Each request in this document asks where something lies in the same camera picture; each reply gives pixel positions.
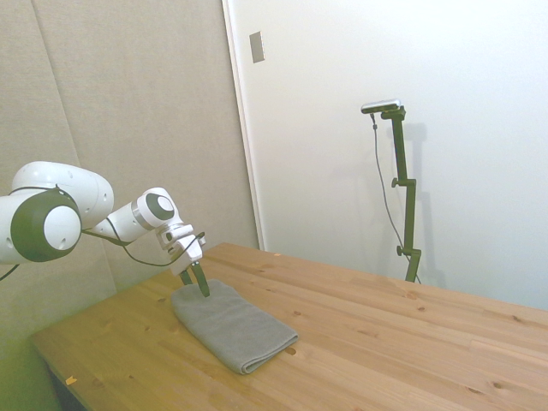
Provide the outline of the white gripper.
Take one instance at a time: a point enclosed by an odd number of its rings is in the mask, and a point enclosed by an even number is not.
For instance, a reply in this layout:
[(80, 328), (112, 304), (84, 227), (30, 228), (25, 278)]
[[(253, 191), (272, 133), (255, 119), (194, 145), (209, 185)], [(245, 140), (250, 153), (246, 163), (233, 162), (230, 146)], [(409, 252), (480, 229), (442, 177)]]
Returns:
[(202, 245), (204, 241), (198, 236), (185, 236), (174, 243), (170, 257), (170, 272), (173, 276), (179, 276), (184, 285), (191, 285), (192, 279), (187, 271), (189, 265), (197, 280), (201, 294), (204, 297), (210, 296), (210, 289), (205, 273), (199, 263), (203, 257)]

